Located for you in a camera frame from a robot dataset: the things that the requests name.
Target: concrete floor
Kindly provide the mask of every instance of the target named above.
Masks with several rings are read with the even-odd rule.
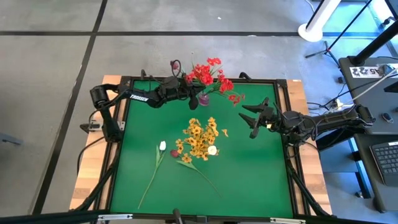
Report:
[[[0,30],[91,31],[100,5],[101,0],[3,0]],[[362,4],[341,3],[324,31],[341,31],[361,8]],[[109,1],[99,29],[295,32],[311,15],[304,0],[115,0]],[[376,30],[366,10],[349,31]],[[88,39],[0,36],[0,132],[25,141],[22,146],[0,143],[0,216],[28,213]],[[371,41],[343,38],[333,53],[337,58],[355,55]],[[93,111],[88,91],[101,83],[103,75],[139,75],[144,68],[152,75],[168,76],[168,62],[172,59],[180,59],[183,66],[189,67],[191,57],[196,62],[219,57],[229,77],[245,71],[253,78],[301,79],[307,100],[324,103],[340,91],[336,79],[341,73],[330,57],[303,57],[322,49],[323,42],[309,43],[300,37],[97,37],[44,212],[68,209],[77,155],[86,140],[79,124],[85,123]],[[390,52],[382,47],[374,56],[378,55]],[[366,214],[366,220],[398,222],[395,213],[375,215],[365,200],[353,196],[354,190],[347,190],[347,186],[359,189],[354,177],[333,173],[325,178],[338,217],[356,219]],[[352,200],[358,206],[352,206]]]

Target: white stand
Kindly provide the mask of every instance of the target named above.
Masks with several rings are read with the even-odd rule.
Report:
[[[317,42],[323,37],[323,26],[326,24],[331,14],[335,11],[341,0],[324,0],[310,19],[309,24],[302,24],[298,28],[298,34],[304,40]]]

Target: green table surface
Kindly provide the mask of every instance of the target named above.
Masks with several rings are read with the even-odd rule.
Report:
[[[149,89],[149,81],[135,81],[135,88]],[[256,105],[266,96],[275,102],[270,84],[239,84],[235,90],[244,93],[243,104]],[[212,94],[208,106],[190,110],[188,100],[172,101],[159,109],[132,101],[127,116],[118,173],[115,180],[111,212],[171,214],[178,208],[183,215],[229,217],[292,217],[289,186],[280,134],[262,128],[256,139],[239,112],[256,117],[236,107],[226,98]],[[169,154],[176,149],[176,139],[187,138],[182,133],[191,118],[206,124],[214,117],[220,135],[215,146],[218,156],[208,161],[193,157],[193,164],[217,187],[221,197],[196,171],[176,162]],[[228,130],[227,138],[221,132]],[[141,197],[155,167],[155,147],[167,143],[167,154],[144,202]]]

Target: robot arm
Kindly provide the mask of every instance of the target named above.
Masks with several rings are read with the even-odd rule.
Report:
[[[245,114],[239,115],[247,122],[251,129],[250,138],[255,138],[259,127],[264,126],[272,132],[283,134],[291,146],[303,144],[309,137],[315,140],[318,134],[339,128],[366,128],[373,125],[375,118],[368,108],[354,105],[343,111],[328,113],[320,116],[307,116],[296,111],[280,111],[275,114],[266,98],[260,105],[242,107],[253,112],[260,113],[258,119],[251,118]]]
[[[191,110],[198,106],[196,95],[205,89],[205,86],[196,83],[187,83],[183,75],[182,78],[167,77],[154,90],[145,91],[140,89],[130,89],[126,85],[99,85],[90,90],[91,99],[94,107],[101,113],[103,118],[102,131],[107,142],[119,142],[122,133],[117,122],[112,118],[109,107],[115,105],[122,99],[136,100],[148,104],[153,108],[160,108],[163,104],[173,100],[190,99],[189,107]],[[118,95],[109,100],[107,90],[114,91]]]

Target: computer keyboard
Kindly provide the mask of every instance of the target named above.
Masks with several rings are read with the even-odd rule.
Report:
[[[384,184],[398,187],[398,141],[371,146],[371,152]]]

